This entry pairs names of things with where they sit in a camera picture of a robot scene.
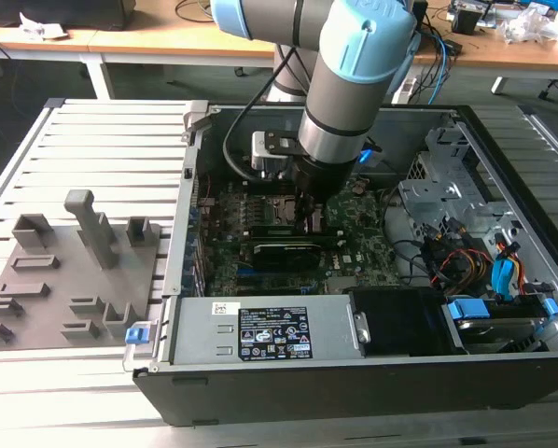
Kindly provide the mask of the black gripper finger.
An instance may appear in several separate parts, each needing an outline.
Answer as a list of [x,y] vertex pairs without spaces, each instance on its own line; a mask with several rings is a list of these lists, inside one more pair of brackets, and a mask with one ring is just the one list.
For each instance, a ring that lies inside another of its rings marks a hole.
[[325,210],[325,203],[319,202],[315,198],[308,199],[307,232],[320,233],[324,230],[326,227]]
[[307,195],[298,190],[295,201],[295,228],[298,232],[305,233],[307,229]]

